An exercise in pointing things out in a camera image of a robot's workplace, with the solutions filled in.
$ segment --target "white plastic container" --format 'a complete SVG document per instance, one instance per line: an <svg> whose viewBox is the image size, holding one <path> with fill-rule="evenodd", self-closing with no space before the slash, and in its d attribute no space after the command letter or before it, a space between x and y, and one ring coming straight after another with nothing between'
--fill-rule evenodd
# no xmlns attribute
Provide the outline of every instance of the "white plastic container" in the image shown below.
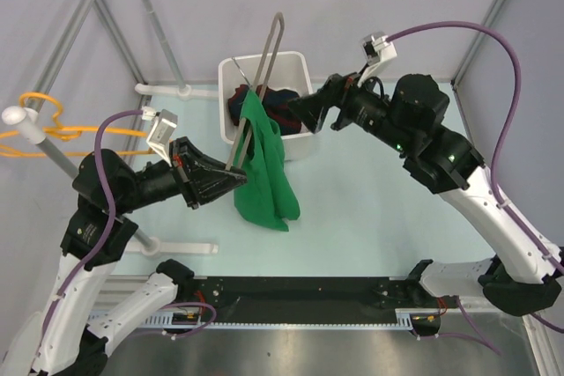
<svg viewBox="0 0 564 376"><path fill-rule="evenodd" d="M261 82L270 61L271 55L266 60ZM261 55L235 57L245 76L253 84L258 63ZM233 125L227 101L235 94L235 89L241 84L246 84L241 73L231 58L219 64L219 125L221 138L228 144L233 144L237 127ZM299 52L278 52L274 68L268 86L273 90L287 88L305 96L313 92L309 81L308 66L306 58ZM314 148L313 134L303 125L300 134L282 136L286 160L303 159L309 155Z"/></svg>

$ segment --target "white wall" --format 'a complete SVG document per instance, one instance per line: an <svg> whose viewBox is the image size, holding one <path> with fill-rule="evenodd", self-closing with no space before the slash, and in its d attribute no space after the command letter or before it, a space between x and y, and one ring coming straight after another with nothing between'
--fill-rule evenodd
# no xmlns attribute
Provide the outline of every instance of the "white wall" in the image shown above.
<svg viewBox="0 0 564 376"><path fill-rule="evenodd" d="M0 108L31 90L78 0L0 0ZM65 124L97 125L134 108L133 78L94 11L66 60L52 95L65 105ZM55 109L45 106L42 113ZM7 128L0 124L0 131ZM110 139L121 148L123 139ZM33 151L18 138L7 144ZM93 137L65 145L90 151ZM77 195L71 180L46 159L0 158L0 357L24 319L42 309L53 283L59 243Z"/></svg>
<svg viewBox="0 0 564 376"><path fill-rule="evenodd" d="M178 62L188 80L217 80L218 64L232 55L260 53L272 16L282 11L285 50L299 50L311 77L348 73L363 64L360 39L382 29L388 33L442 19L480 22L492 0L153 0ZM149 80L168 80L160 46L140 0L108 0L116 19L136 40L133 52ZM450 78L473 34L431 32L397 46L402 55L386 78L415 70Z"/></svg>
<svg viewBox="0 0 564 376"><path fill-rule="evenodd" d="M516 49L523 67L523 94L500 162L501 185L527 218L561 246L563 2L510 0L496 26ZM512 90L509 59L495 42L488 41L459 88L474 141L488 159L507 114ZM550 318L564 326L564 301L553 309ZM564 351L561 335L555 335L554 340Z"/></svg>

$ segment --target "white end cap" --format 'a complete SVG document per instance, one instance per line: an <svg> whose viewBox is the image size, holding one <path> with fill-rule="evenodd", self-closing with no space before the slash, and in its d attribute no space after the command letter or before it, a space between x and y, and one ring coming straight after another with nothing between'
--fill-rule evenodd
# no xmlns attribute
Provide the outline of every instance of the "white end cap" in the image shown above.
<svg viewBox="0 0 564 376"><path fill-rule="evenodd" d="M2 120L6 125L15 127L31 144L39 144L47 138L43 130L35 124L37 114L31 114L23 107L7 107L2 112Z"/></svg>

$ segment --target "white table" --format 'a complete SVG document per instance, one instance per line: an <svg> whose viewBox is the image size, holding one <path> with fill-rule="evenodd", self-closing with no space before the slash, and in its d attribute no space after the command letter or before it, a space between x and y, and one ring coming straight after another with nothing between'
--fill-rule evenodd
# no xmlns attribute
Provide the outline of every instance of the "white table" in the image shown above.
<svg viewBox="0 0 564 376"><path fill-rule="evenodd" d="M392 94L393 87L386 85L386 92ZM464 133L449 85L442 90L451 98L444 124ZM204 153L226 161L230 146L219 136L217 101L155 97L152 106L178 114L174 137L188 136ZM174 257L206 276L406 276L421 259L468 262L493 256L456 210L409 176L396 151L354 125L332 131L329 124L337 112L330 112L325 129L315 136L315 153L286 162L301 207L290 232L244 221L233 193L198 210L188 209L177 196L131 219L162 240L218 243L214 256ZM135 169L146 161L137 157ZM115 273L148 275L166 258L125 254Z"/></svg>

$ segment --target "laundry basket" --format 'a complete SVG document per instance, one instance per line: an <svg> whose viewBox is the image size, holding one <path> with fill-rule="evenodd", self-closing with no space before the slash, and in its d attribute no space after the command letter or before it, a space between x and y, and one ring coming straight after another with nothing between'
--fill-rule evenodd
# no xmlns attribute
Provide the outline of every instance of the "laundry basket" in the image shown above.
<svg viewBox="0 0 564 376"><path fill-rule="evenodd" d="M269 55L264 65L261 81L266 73L270 57L271 55ZM242 71L251 84L255 79L260 59L261 55L235 57L235 60L241 66ZM227 101L234 95L235 89L241 84L246 83L233 60L229 58L222 61L219 64L219 125L221 138L228 144L233 144L237 127L231 121ZM268 86L273 90L283 88L293 90L300 96L312 93L306 58L299 52L278 52ZM314 147L314 138L312 136L313 134L303 125L301 126L300 134L282 136L286 160L297 160L307 157Z"/></svg>

